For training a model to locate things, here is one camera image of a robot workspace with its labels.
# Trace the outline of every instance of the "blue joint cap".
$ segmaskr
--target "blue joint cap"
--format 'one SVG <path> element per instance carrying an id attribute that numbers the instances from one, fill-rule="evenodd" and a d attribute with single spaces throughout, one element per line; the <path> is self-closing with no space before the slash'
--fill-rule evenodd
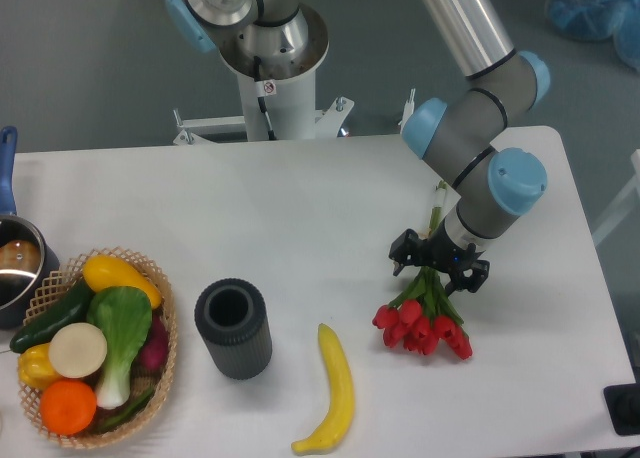
<path id="1" fill-rule="evenodd" d="M 421 160 L 427 154 L 429 143 L 436 134 L 445 111 L 447 111 L 447 104 L 444 101 L 431 98 L 420 105 L 404 125 L 402 138 Z"/>
<path id="2" fill-rule="evenodd" d="M 507 213 L 527 213 L 547 189 L 547 172 L 531 153 L 507 148 L 489 163 L 489 189 Z"/>
<path id="3" fill-rule="evenodd" d="M 200 53 L 209 53 L 216 49 L 209 35 L 191 14 L 182 0 L 164 0 L 171 21 L 187 42 Z"/>
<path id="4" fill-rule="evenodd" d="M 538 55 L 530 51 L 521 51 L 518 53 L 523 59 L 525 59 L 533 68 L 533 72 L 536 74 L 537 92 L 536 101 L 533 103 L 535 106 L 549 91 L 551 87 L 551 73 L 546 63 L 538 58 Z"/>

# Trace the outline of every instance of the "red tulip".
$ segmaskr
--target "red tulip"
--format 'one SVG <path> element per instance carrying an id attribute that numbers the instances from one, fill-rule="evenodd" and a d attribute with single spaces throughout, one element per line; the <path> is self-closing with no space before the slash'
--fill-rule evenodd
<path id="1" fill-rule="evenodd" d="M 398 313 L 398 310 L 393 307 L 390 308 L 387 305 L 382 305 L 378 308 L 378 312 L 373 318 L 372 323 L 373 326 L 382 330 L 383 328 L 395 326 L 398 321 L 400 321 L 400 314 Z"/>
<path id="2" fill-rule="evenodd" d="M 411 334 L 417 339 L 422 340 L 431 333 L 431 321 L 426 316 L 421 316 L 411 327 Z"/>
<path id="3" fill-rule="evenodd" d="M 422 316 L 422 305 L 418 300 L 407 300 L 400 307 L 400 322 L 411 326 Z"/>
<path id="4" fill-rule="evenodd" d="M 445 339 L 445 341 L 447 342 L 447 345 L 449 345 L 449 347 L 452 350 L 455 350 L 456 348 L 460 348 L 462 346 L 463 340 L 464 340 L 464 332 L 462 331 L 462 328 L 460 328 L 459 326 L 456 326 L 456 329 L 453 332 L 453 334 L 449 335 Z"/>
<path id="5" fill-rule="evenodd" d="M 385 346 L 388 346 L 389 348 L 395 348 L 398 342 L 402 339 L 401 336 L 395 338 L 392 331 L 393 328 L 385 328 L 384 333 L 382 333 L 382 341 Z"/>
<path id="6" fill-rule="evenodd" d="M 433 320 L 433 331 L 438 338 L 448 342 L 457 335 L 458 325 L 448 316 L 440 315 Z"/>
<path id="7" fill-rule="evenodd" d="M 453 348 L 453 352 L 458 355 L 458 358 L 461 360 L 466 360 L 473 355 L 473 350 L 471 349 L 471 343 L 469 342 L 469 337 L 462 334 L 462 339 L 460 340 L 460 346 Z"/>
<path id="8" fill-rule="evenodd" d="M 407 336 L 404 337 L 404 342 L 402 343 L 402 346 L 404 347 L 405 350 L 419 351 L 420 342 L 411 333 L 409 333 Z"/>
<path id="9" fill-rule="evenodd" d="M 394 339 L 397 338 L 398 340 L 400 340 L 401 338 L 404 338 L 406 335 L 408 335 L 410 331 L 411 328 L 401 322 L 391 329 L 391 336 L 393 336 Z"/>
<path id="10" fill-rule="evenodd" d="M 423 340 L 420 341 L 420 344 L 422 346 L 420 348 L 420 353 L 422 353 L 423 355 L 430 355 L 438 346 L 438 341 L 440 341 L 438 335 L 436 335 L 435 333 L 429 333 L 424 337 Z"/>

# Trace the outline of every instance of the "cable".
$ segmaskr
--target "cable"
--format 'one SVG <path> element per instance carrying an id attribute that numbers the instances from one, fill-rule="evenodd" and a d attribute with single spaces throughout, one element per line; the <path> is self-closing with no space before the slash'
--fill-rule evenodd
<path id="1" fill-rule="evenodd" d="M 260 63 L 262 60 L 259 56 L 253 57 L 253 79 L 257 83 L 260 81 Z M 267 134 L 269 135 L 269 141 L 276 141 L 276 133 L 273 131 L 273 125 L 271 124 L 271 118 L 269 117 L 269 112 L 267 111 L 267 103 L 264 100 L 264 96 L 258 97 L 258 106 L 260 107 L 260 111 L 264 115 L 264 118 L 267 122 Z"/>
<path id="2" fill-rule="evenodd" d="M 631 458 L 633 455 L 635 455 L 638 451 L 640 451 L 640 446 L 636 446 L 635 448 L 631 448 L 630 450 L 627 450 L 625 453 L 623 453 L 622 455 L 620 455 L 619 458 Z"/>

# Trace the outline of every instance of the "red radish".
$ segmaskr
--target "red radish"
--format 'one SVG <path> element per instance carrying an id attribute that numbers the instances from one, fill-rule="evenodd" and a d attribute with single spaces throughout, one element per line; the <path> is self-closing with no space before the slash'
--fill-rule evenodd
<path id="1" fill-rule="evenodd" d="M 156 314 L 151 319 L 151 328 L 147 341 L 138 354 L 138 362 L 149 371 L 158 371 L 167 361 L 169 354 L 169 333 L 160 317 Z"/>

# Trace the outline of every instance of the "tulip bouquet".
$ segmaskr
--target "tulip bouquet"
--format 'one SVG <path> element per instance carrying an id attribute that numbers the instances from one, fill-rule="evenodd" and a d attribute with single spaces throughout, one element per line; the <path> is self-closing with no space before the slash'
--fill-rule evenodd
<path id="1" fill-rule="evenodd" d="M 429 233 L 440 223 L 446 189 L 446 183 L 440 182 L 437 190 L 442 190 L 442 199 L 431 212 Z M 463 323 L 440 282 L 438 272 L 426 266 L 420 268 L 402 293 L 382 305 L 373 318 L 373 325 L 384 330 L 382 339 L 389 348 L 395 348 L 402 341 L 404 349 L 430 355 L 442 340 L 460 359 L 466 360 L 473 351 L 469 335 L 462 329 Z"/>

